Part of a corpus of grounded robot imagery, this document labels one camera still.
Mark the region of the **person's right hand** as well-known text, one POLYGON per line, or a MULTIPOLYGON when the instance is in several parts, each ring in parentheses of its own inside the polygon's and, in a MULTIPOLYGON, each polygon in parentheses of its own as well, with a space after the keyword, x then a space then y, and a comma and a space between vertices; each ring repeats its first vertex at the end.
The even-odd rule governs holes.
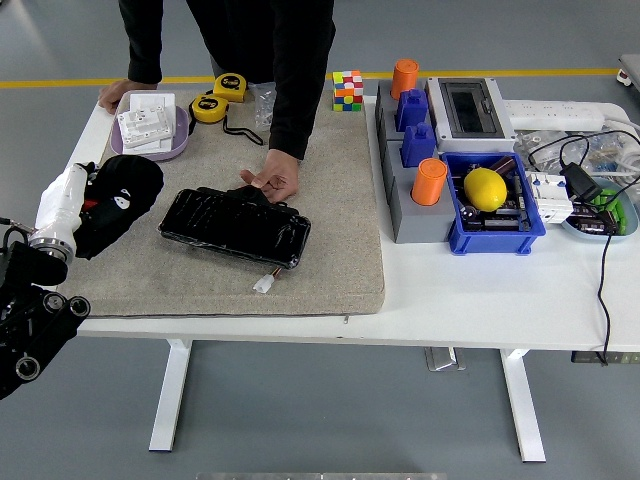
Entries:
POLYGON ((133 90, 144 90, 145 84, 129 79, 122 79, 102 88, 98 96, 98 105, 107 113, 114 114, 125 93, 133 90))

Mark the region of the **person's left hand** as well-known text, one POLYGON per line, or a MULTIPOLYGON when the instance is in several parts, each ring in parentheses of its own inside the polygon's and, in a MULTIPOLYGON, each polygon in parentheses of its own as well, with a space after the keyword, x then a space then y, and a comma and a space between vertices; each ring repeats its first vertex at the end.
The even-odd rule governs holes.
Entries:
POLYGON ((259 173, 243 169, 240 178, 260 189, 271 203, 283 202, 299 192, 299 163, 283 151, 270 149, 259 173))

